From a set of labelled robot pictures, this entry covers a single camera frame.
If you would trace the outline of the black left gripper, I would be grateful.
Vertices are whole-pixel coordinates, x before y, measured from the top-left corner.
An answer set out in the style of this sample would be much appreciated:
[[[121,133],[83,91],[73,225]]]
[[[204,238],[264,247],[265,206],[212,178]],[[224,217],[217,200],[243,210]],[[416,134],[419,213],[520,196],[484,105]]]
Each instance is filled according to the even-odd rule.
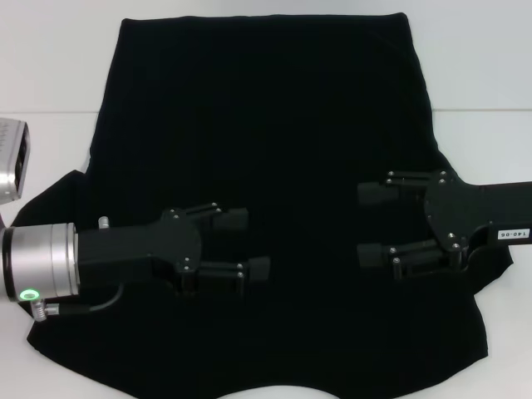
[[[270,258],[238,262],[201,262],[204,230],[246,230],[249,212],[211,202],[187,209],[168,209],[143,225],[94,229],[77,235],[80,290],[175,281],[196,270],[201,294],[244,295],[249,285],[266,283]]]

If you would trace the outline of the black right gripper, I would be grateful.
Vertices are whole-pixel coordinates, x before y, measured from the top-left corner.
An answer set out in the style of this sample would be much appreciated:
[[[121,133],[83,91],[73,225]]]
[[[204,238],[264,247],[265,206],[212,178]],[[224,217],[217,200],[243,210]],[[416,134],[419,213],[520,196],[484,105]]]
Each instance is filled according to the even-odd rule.
[[[531,183],[473,185],[453,170],[390,170],[384,180],[357,186],[360,205],[423,201],[436,237],[403,245],[359,244],[362,269],[395,280],[461,272],[479,249],[531,243]]]

